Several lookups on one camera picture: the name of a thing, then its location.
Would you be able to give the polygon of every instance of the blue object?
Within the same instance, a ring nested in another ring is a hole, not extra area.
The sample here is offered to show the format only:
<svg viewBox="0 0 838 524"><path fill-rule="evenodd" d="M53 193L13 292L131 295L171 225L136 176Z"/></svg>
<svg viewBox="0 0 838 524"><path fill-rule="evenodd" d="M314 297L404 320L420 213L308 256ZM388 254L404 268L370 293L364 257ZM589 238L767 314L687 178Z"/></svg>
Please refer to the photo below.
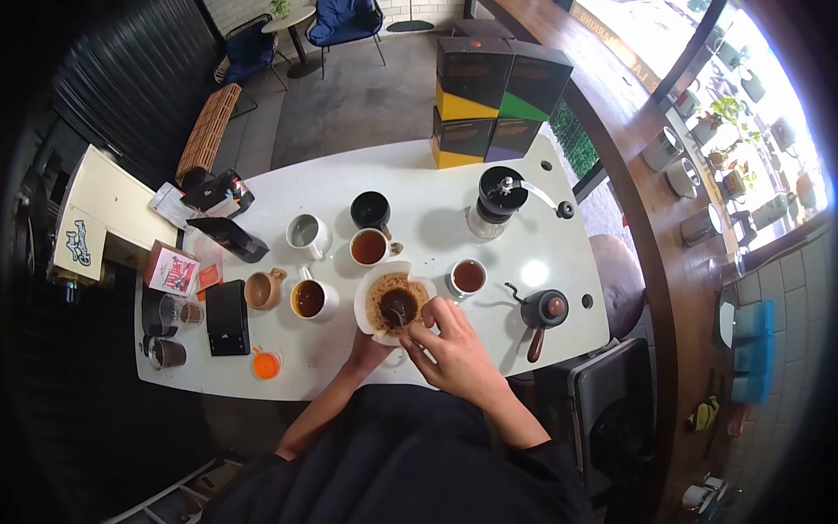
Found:
<svg viewBox="0 0 838 524"><path fill-rule="evenodd" d="M773 357L773 334L737 340L733 350L733 370L763 375L769 373Z"/></svg>
<svg viewBox="0 0 838 524"><path fill-rule="evenodd" d="M244 80L271 65L273 33L264 34L261 31L266 23L267 20L259 20L227 40L230 68L224 77L225 84Z"/></svg>
<svg viewBox="0 0 838 524"><path fill-rule="evenodd" d="M774 332L774 302L763 300L737 309L733 316L733 338L771 335Z"/></svg>
<svg viewBox="0 0 838 524"><path fill-rule="evenodd" d="M762 404L768 398L771 387L771 372L765 375L753 373L737 373L733 377L731 387L731 401L742 404Z"/></svg>
<svg viewBox="0 0 838 524"><path fill-rule="evenodd" d="M373 0L318 0L316 9L317 21L306 37L317 47L367 39L384 23Z"/></svg>

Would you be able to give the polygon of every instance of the wooden counter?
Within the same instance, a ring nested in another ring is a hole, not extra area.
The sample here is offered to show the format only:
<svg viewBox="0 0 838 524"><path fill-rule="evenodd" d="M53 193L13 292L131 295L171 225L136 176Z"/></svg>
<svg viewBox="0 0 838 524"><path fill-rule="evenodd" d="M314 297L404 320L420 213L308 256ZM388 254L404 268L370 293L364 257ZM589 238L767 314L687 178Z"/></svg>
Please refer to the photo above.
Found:
<svg viewBox="0 0 838 524"><path fill-rule="evenodd" d="M675 197L663 174L653 172L640 151L667 123L639 80L595 34L550 0L481 0L518 39L565 52L575 69L564 91L608 173L637 247L654 325L658 377L658 461L644 490L640 516L669 521L680 498L723 459L725 429L687 433L684 421L707 394L711 370L716 387L724 377L729 395L732 355L713 340L716 290L707 282L706 261L736 249L726 218L725 235L686 248L680 222L711 202ZM716 438L708 453L708 443ZM609 512L609 520L617 515Z"/></svg>

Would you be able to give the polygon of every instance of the spoon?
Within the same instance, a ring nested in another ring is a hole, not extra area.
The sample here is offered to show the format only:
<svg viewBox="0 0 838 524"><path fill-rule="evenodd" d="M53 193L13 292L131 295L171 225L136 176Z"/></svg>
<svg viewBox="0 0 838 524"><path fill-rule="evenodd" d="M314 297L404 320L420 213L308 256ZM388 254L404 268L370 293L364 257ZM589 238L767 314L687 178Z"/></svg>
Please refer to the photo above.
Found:
<svg viewBox="0 0 838 524"><path fill-rule="evenodd" d="M395 313L396 317L399 319L399 327L401 327L401 328L405 327L405 324L407 324L407 322L405 320L405 315L403 313L401 313L400 311L398 311L396 308L390 308L390 311Z"/></svg>

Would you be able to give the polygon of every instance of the stool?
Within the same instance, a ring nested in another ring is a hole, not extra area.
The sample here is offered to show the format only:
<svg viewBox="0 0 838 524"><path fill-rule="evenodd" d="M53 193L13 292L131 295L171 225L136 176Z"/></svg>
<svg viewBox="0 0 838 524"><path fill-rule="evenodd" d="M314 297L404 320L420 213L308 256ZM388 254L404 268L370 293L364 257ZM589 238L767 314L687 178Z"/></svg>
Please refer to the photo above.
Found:
<svg viewBox="0 0 838 524"><path fill-rule="evenodd" d="M515 36L497 20L477 20L476 18L454 22L451 36L473 36L476 39L515 39Z"/></svg>
<svg viewBox="0 0 838 524"><path fill-rule="evenodd" d="M616 236L594 235L591 242L597 264L599 284L605 299L608 331L613 339L622 339L634 328L646 299L646 282L640 264Z"/></svg>

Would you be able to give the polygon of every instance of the window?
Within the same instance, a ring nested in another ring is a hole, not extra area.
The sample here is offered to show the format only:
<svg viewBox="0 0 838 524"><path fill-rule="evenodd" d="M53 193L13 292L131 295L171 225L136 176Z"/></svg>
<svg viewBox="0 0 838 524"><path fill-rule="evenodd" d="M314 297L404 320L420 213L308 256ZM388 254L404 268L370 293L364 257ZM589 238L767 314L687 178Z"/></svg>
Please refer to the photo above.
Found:
<svg viewBox="0 0 838 524"><path fill-rule="evenodd" d="M653 92L684 52L710 0L577 0L571 14Z"/></svg>
<svg viewBox="0 0 838 524"><path fill-rule="evenodd" d="M831 188L803 109L777 57L744 11L734 8L729 13L732 16L722 25L727 31L708 44L710 59L679 99L688 106L679 113L703 144L708 163L721 167L716 180L737 176L734 172L742 177L744 195L728 202L729 212L754 211L778 195L794 194L789 212L757 231L747 246L755 249L824 210ZM695 114L690 104L696 106ZM728 109L726 117L719 114ZM705 112L711 113L715 126ZM721 155L722 161L712 154Z"/></svg>

